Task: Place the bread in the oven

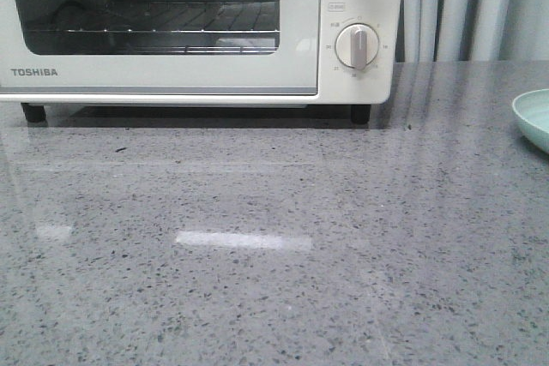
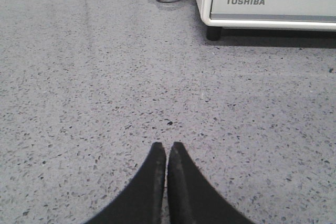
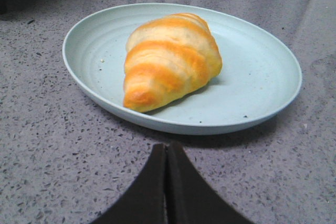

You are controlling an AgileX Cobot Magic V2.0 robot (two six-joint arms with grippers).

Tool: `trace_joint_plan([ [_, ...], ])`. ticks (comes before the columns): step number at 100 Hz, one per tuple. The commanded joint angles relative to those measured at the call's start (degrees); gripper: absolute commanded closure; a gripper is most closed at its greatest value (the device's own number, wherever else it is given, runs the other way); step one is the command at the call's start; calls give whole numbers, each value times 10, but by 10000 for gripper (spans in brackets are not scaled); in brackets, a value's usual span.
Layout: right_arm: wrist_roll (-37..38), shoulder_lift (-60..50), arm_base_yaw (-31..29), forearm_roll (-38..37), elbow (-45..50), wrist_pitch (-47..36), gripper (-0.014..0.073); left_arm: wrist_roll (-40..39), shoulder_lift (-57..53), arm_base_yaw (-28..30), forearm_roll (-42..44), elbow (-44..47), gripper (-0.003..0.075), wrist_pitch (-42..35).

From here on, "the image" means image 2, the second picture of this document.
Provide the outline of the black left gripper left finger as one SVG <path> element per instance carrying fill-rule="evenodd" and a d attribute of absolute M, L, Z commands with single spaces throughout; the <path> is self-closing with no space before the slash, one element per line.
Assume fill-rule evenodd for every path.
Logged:
<path fill-rule="evenodd" d="M 160 223 L 165 166 L 163 145 L 155 142 L 127 187 L 87 223 Z"/>

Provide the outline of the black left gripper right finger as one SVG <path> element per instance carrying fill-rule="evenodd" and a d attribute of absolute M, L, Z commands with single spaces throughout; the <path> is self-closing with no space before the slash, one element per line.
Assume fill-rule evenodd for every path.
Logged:
<path fill-rule="evenodd" d="M 180 142 L 170 152 L 167 196 L 170 223 L 252 223 L 210 185 Z"/>

